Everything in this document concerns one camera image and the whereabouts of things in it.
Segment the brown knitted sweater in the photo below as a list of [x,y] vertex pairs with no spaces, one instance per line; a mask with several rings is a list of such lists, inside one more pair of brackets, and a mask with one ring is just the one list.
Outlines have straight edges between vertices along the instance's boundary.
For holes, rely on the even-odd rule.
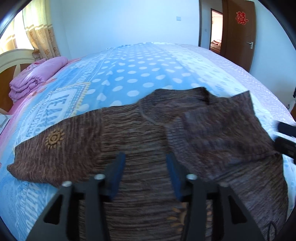
[[106,205],[112,240],[179,240],[187,213],[177,201],[166,154],[204,181],[226,182],[260,231],[283,227],[287,183],[282,155],[255,116],[249,91],[216,97],[204,87],[158,89],[138,102],[67,118],[16,146],[8,171],[60,186],[86,181],[119,152],[126,165]]

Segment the white patterned pillow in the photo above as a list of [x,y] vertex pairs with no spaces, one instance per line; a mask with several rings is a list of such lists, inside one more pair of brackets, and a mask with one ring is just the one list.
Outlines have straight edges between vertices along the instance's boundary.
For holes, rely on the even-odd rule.
[[11,119],[11,115],[6,115],[6,114],[0,114],[0,133],[3,132],[4,128],[8,124],[8,122]]

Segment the brown wooden door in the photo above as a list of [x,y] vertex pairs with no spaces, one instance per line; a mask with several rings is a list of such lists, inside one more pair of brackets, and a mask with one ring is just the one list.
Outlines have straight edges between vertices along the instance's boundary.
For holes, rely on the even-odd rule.
[[[250,71],[256,40],[256,11],[252,1],[222,1],[223,31],[220,55]],[[249,22],[239,25],[236,12],[243,11]],[[246,42],[254,42],[253,49]]]

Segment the red paper door decoration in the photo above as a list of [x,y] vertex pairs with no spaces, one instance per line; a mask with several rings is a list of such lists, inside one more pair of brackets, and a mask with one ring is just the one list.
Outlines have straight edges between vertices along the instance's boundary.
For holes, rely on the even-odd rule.
[[239,25],[246,25],[249,20],[246,18],[246,13],[243,11],[236,12],[236,21]]

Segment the folded pink quilt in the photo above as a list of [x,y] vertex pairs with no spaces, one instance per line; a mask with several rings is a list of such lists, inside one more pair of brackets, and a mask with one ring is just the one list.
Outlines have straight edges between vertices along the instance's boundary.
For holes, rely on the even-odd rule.
[[27,96],[40,84],[54,76],[67,63],[68,59],[64,56],[49,60],[44,58],[32,63],[10,82],[9,98],[16,102]]

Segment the blue pink patterned bed sheet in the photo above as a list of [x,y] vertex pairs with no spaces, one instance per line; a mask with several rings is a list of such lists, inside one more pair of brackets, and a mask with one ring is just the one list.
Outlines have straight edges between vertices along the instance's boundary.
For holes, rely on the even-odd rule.
[[26,239],[56,192],[51,185],[19,181],[8,172],[19,143],[65,118],[132,104],[159,88],[200,86],[219,97],[249,90],[256,116],[271,136],[276,121],[295,124],[278,98],[243,68],[207,49],[169,43],[125,45],[71,60],[16,102],[1,129],[1,218],[13,237]]

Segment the cream wooden headboard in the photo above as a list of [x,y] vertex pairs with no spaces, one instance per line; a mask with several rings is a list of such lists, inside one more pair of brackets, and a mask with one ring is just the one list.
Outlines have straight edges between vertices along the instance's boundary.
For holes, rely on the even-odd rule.
[[10,82],[35,61],[32,53],[31,49],[14,49],[1,54],[0,98],[3,114],[7,114],[14,104],[9,98]]

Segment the orange patterned curtain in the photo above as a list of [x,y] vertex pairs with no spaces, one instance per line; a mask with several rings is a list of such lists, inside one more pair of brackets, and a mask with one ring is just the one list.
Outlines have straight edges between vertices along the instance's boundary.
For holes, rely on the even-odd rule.
[[10,22],[1,36],[1,53],[14,49],[33,50],[35,60],[48,60],[61,55],[54,34],[49,1],[31,1]]

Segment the dark wooden door frame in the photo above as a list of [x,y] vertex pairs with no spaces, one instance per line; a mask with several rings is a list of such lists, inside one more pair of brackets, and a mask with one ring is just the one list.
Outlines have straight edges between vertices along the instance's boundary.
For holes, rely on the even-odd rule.
[[223,13],[222,10],[222,0],[200,0],[200,36],[199,36],[199,46],[205,49],[210,49],[211,40],[211,25],[212,9]]

